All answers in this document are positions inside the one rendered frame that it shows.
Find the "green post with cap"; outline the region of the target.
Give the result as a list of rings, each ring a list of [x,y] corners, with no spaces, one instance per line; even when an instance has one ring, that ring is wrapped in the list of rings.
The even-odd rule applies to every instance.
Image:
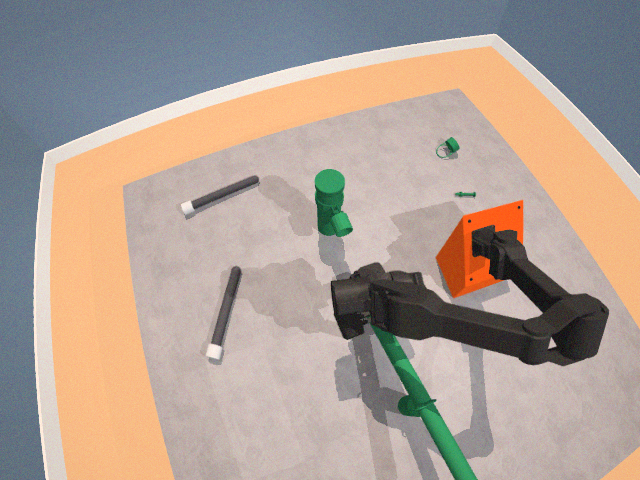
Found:
[[[337,170],[325,169],[316,175],[315,188],[319,202],[325,205],[335,205],[342,199],[342,193],[345,188],[345,178],[343,174]],[[330,222],[332,218],[330,216],[331,214],[332,212],[323,211],[317,206],[318,230],[326,236],[335,234]]]

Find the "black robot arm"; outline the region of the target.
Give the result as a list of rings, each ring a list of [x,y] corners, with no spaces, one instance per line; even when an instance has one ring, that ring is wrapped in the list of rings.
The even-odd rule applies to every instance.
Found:
[[[373,326],[400,338],[442,337],[533,366],[549,361],[564,367],[597,355],[609,317],[604,303],[568,293],[531,263],[518,231],[496,232],[492,224],[471,237],[472,256],[490,259],[489,274],[514,282],[541,316],[521,320],[446,303],[425,288],[421,272],[386,273],[377,262],[331,281],[334,314],[370,312]],[[551,338],[557,346],[548,349]]]

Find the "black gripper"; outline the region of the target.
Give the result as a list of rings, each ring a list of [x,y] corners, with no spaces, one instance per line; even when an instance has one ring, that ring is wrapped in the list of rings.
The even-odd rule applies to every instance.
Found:
[[[365,333],[363,325],[371,323],[370,312],[363,313],[354,313],[354,314],[346,314],[346,315],[338,315],[334,314],[334,317],[339,325],[340,333],[342,337],[346,340],[359,336]],[[366,319],[367,317],[367,319]],[[365,320],[363,319],[365,318]],[[363,320],[361,320],[363,319]]]

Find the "green horizontal pipe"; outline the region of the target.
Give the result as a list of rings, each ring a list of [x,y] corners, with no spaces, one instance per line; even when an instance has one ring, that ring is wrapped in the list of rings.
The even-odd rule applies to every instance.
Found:
[[[417,409],[433,402],[395,335],[373,326],[372,322],[370,324],[415,408]],[[434,403],[418,410],[418,413],[453,478],[455,480],[478,480]]]

